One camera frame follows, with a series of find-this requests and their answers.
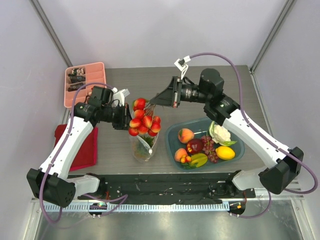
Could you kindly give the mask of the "red cherry bunch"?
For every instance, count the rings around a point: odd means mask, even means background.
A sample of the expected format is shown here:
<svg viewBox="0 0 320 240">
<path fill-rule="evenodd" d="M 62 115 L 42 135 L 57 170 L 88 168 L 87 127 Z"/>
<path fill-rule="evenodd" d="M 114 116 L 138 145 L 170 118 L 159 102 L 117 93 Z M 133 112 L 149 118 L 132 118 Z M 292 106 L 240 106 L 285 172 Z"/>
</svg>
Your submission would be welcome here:
<svg viewBox="0 0 320 240">
<path fill-rule="evenodd" d="M 133 101 L 133 112 L 128 133 L 132 137 L 148 135 L 156 137 L 161 130 L 161 118 L 155 114 L 156 105 L 145 98 Z"/>
</svg>

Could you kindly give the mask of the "clear zip top bag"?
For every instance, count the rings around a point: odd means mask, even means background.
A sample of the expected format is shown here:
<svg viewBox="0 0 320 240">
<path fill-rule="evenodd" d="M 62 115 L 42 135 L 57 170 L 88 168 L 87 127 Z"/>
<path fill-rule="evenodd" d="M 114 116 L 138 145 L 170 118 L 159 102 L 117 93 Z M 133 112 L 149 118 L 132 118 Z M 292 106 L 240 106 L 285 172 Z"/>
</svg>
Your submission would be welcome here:
<svg viewBox="0 0 320 240">
<path fill-rule="evenodd" d="M 152 108 L 144 109 L 134 108 L 131 113 L 132 119 L 129 122 L 129 139 L 134 158 L 141 162 L 148 162 L 155 154 L 159 130 L 153 130 L 158 127 L 159 120 L 154 119 Z"/>
</svg>

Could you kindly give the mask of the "orange toy pineapple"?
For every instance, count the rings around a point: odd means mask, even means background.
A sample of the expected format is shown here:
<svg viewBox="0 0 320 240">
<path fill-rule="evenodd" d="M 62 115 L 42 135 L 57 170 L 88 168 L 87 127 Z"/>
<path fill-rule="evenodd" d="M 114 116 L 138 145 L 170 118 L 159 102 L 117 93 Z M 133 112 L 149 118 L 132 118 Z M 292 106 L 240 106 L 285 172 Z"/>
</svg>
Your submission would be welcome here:
<svg viewBox="0 0 320 240">
<path fill-rule="evenodd" d="M 149 135 L 138 135 L 133 138 L 133 155 L 139 161 L 147 162 L 153 155 L 153 147 L 156 137 Z"/>
</svg>

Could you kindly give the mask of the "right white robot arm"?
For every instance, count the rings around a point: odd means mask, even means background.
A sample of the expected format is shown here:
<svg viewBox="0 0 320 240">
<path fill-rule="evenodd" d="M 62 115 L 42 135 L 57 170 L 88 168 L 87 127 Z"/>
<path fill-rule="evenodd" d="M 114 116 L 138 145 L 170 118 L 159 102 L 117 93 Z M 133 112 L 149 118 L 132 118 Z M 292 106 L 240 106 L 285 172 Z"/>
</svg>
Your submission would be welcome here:
<svg viewBox="0 0 320 240">
<path fill-rule="evenodd" d="M 152 105 L 177 108 L 181 101 L 202 103 L 206 115 L 218 125 L 225 127 L 247 144 L 263 161 L 264 167 L 249 171 L 238 170 L 226 184 L 226 193 L 238 197 L 246 189 L 264 187 L 279 195 L 300 173 L 301 167 L 281 150 L 287 150 L 299 160 L 304 153 L 298 148 L 276 141 L 246 115 L 240 105 L 223 93 L 224 80 L 214 68 L 204 69 L 198 84 L 186 83 L 187 78 L 174 76 L 168 87 L 149 102 Z"/>
</svg>

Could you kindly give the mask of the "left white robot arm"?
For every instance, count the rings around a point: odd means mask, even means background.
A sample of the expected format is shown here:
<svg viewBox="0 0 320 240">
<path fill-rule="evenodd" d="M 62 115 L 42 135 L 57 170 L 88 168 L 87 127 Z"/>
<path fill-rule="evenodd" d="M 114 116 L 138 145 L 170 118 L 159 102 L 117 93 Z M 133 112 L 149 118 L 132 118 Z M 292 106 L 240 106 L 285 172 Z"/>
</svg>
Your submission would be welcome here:
<svg viewBox="0 0 320 240">
<path fill-rule="evenodd" d="M 68 175 L 83 142 L 99 122 L 111 123 L 116 130 L 128 130 L 132 118 L 125 98 L 130 92 L 105 83 L 94 82 L 91 86 L 86 102 L 72 102 L 65 131 L 51 154 L 38 169 L 31 168 L 26 175 L 33 195 L 41 202 L 65 208 L 85 194 L 97 200 L 106 195 L 107 188 L 97 175 L 90 173 L 76 178 Z"/>
</svg>

